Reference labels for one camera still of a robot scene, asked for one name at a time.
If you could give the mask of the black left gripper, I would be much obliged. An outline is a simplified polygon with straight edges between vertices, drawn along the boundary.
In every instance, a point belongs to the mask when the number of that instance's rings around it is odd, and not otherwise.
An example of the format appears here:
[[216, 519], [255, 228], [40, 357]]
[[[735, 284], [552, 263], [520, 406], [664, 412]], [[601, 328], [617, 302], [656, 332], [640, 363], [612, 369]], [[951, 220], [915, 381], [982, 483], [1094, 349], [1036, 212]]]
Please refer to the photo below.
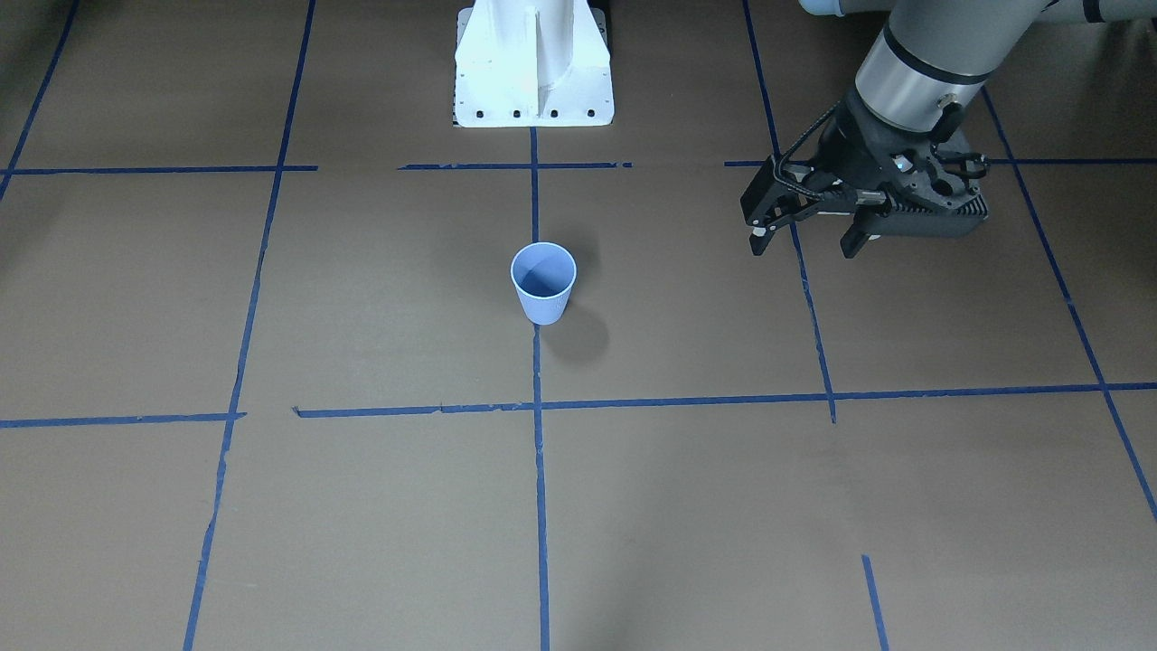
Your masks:
[[[835, 182], [852, 188], [889, 190], [915, 209], [934, 210], [921, 191], [928, 185], [929, 131], [912, 131], [880, 119], [858, 91], [843, 94], [833, 120], [823, 130], [813, 160], [806, 165], [784, 164], [776, 173], [776, 157], [768, 157], [740, 194], [740, 213], [747, 227], [749, 247], [764, 256], [773, 236], [786, 227], [815, 217], [818, 199], [789, 188], [782, 178], [815, 191], [827, 191]], [[884, 212], [856, 210], [840, 239], [845, 259], [855, 259], [877, 236]]]

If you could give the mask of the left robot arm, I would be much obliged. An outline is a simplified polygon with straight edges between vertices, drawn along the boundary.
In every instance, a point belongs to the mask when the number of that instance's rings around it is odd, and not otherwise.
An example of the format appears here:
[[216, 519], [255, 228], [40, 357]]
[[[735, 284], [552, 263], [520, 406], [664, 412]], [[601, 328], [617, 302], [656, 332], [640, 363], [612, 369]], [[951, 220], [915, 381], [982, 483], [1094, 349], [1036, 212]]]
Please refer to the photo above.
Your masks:
[[868, 241], [961, 238], [989, 212], [989, 160], [961, 124], [1030, 25], [1154, 17], [1152, 1], [805, 1], [809, 14], [886, 12], [852, 86], [740, 194], [749, 247], [813, 217], [848, 217], [843, 257]]

